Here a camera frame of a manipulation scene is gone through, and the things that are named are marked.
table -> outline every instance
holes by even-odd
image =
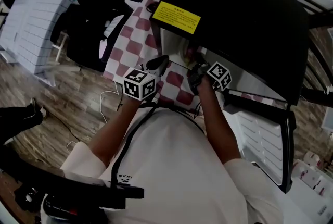
[[[3,32],[0,45],[25,69],[47,84],[54,78],[47,64],[52,49],[50,35],[59,16],[73,0],[15,0]]]
[[[157,56],[158,51],[153,37],[146,6],[159,0],[143,0],[134,10],[117,38],[107,62],[104,77],[122,84],[122,77],[129,67],[135,67],[144,59]],[[194,96],[187,82],[189,70],[170,62],[164,76],[158,83],[159,101],[174,104],[194,112],[199,97]],[[220,103],[222,95],[218,93]]]

black strap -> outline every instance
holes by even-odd
[[[129,147],[130,147],[130,144],[131,144],[131,141],[132,141],[132,138],[134,136],[134,134],[137,132],[137,130],[141,127],[141,125],[143,123],[145,123],[155,112],[155,110],[157,108],[163,108],[162,106],[159,106],[157,105],[156,103],[144,103],[144,104],[141,104],[140,105],[140,108],[147,108],[147,107],[152,107],[151,110],[148,112],[148,114],[138,123],[138,125],[136,125],[136,127],[129,133],[129,135],[127,136],[127,139],[126,139],[126,143],[124,145],[124,148],[123,150],[121,151],[118,159],[116,162],[114,162],[113,166],[112,166],[112,170],[111,170],[111,184],[117,184],[118,183],[118,170],[119,170],[119,167],[120,167],[120,164],[121,164],[121,161],[123,160],[125,154],[127,153]],[[169,110],[171,111],[174,111],[174,112],[177,112],[179,113],[180,115],[182,115],[183,117],[187,118],[189,121],[191,121],[192,123],[194,123],[198,128],[199,130],[202,131],[202,133],[204,133],[204,131],[202,130],[202,128],[192,119],[190,119],[189,117],[185,116],[181,110],[179,110],[177,107],[165,107],[165,108],[168,108]]]

black pants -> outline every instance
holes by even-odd
[[[37,111],[35,114],[32,105],[0,108],[0,145],[3,145],[21,131],[39,125],[42,121],[42,113]]]

person's left arm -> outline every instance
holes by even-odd
[[[116,154],[141,101],[127,98],[117,115],[101,128],[89,143],[89,148],[107,167]]]

yellow label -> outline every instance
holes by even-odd
[[[153,18],[168,23],[181,30],[185,30],[191,34],[196,30],[200,20],[199,16],[163,1],[156,9]]]

